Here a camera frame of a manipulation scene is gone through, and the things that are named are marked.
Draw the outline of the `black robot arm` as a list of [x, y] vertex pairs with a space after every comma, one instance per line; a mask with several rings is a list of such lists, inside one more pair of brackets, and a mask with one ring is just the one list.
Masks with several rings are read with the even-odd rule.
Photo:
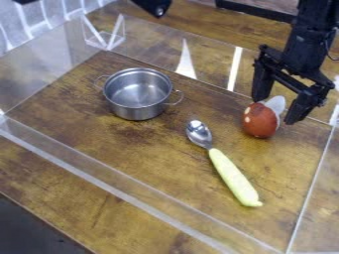
[[254, 102], [269, 98], [278, 81], [297, 93], [285, 123], [302, 121], [316, 107], [325, 105], [334, 82], [321, 67], [339, 28], [339, 0], [300, 0], [298, 15], [284, 51], [259, 46], [254, 60]]

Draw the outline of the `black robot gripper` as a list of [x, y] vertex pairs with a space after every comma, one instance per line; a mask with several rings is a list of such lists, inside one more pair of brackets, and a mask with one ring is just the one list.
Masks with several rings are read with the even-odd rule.
[[[334, 82], [322, 73], [321, 66], [333, 41], [333, 31], [317, 31], [302, 26], [293, 28], [284, 51], [269, 45], [259, 46], [254, 60], [253, 99], [254, 102], [268, 99], [277, 81], [298, 93], [285, 116], [288, 125], [302, 121], [316, 107], [326, 104]], [[316, 87], [298, 81], [296, 75], [313, 80]]]

